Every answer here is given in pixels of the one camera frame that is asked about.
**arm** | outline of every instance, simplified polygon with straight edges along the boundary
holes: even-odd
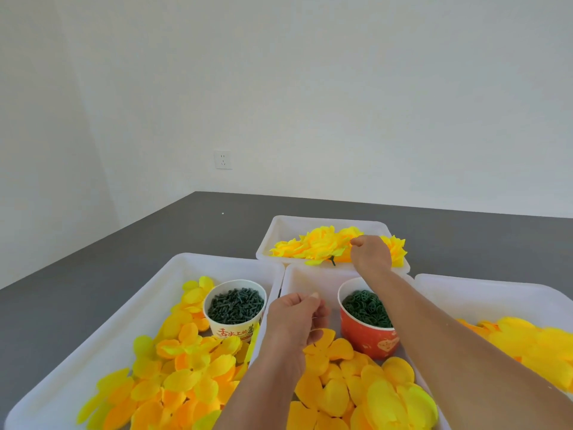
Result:
[[[352,244],[356,270],[383,301],[453,429],[571,428],[573,403],[563,393],[391,272],[390,252],[379,237]]]
[[[303,348],[320,339],[330,310],[318,294],[288,294],[269,307],[261,352],[237,386],[214,430],[281,429],[304,373]]]

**forearm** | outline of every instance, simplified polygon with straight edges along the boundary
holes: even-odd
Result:
[[[366,282],[383,301],[408,355],[457,429],[565,429],[573,404],[534,374],[458,323],[398,275]]]
[[[214,430],[284,430],[300,375],[292,354],[269,346],[248,369]]]

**hand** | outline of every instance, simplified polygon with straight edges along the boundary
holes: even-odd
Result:
[[[375,279],[380,271],[390,270],[392,257],[390,249],[382,238],[373,235],[362,235],[350,241],[350,256],[358,274],[366,282]]]
[[[310,296],[292,293],[280,297],[269,306],[261,354],[294,362],[300,373],[298,376],[302,376],[306,367],[303,348],[322,337],[323,332],[316,329],[328,326],[329,315],[330,309],[318,293]]]

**white plastic tray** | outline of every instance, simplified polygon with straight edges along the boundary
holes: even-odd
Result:
[[[181,285],[210,276],[216,285],[249,279],[263,286],[268,300],[281,289],[282,264],[182,253],[174,256],[125,305],[31,390],[8,414],[6,430],[77,430],[76,414],[95,394],[96,382],[111,371],[131,367],[133,340],[154,337],[170,308],[179,302]]]
[[[384,235],[391,237],[392,234],[388,227],[381,222],[372,222],[368,220],[347,220],[347,219],[320,219],[315,217],[297,217],[297,216],[275,216],[270,223],[269,229],[262,239],[261,245],[258,247],[256,256],[257,260],[269,260],[273,262],[282,262],[288,264],[304,264],[306,260],[296,258],[283,258],[270,256],[269,251],[275,247],[279,241],[289,241],[293,238],[298,238],[299,235],[306,235],[307,232],[312,231],[314,228],[320,226],[334,226],[336,231],[340,229],[355,226],[362,232],[368,235]],[[331,262],[323,262],[320,264],[321,268],[332,269],[353,269],[354,266],[350,262],[341,262],[334,267]],[[410,272],[410,264],[404,260],[404,266],[393,268],[399,274],[408,274]]]
[[[291,292],[305,294],[317,291],[332,309],[330,327],[340,335],[338,288],[343,282],[357,277],[355,271],[343,269],[316,269],[307,265],[291,264],[286,268],[281,295]],[[573,331],[573,302],[559,291],[536,284],[495,282],[478,279],[419,274],[413,280],[402,275],[409,283],[433,303],[455,318],[470,323],[480,320],[498,320],[513,316],[524,318],[540,327],[554,326]],[[412,364],[416,383],[430,391],[402,346],[396,352]],[[440,411],[436,430],[450,430]]]

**dark gray table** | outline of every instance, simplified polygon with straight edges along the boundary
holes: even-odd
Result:
[[[383,222],[406,239],[412,276],[535,282],[573,298],[573,219],[192,193],[0,290],[0,423],[171,257],[254,258],[281,214]]]

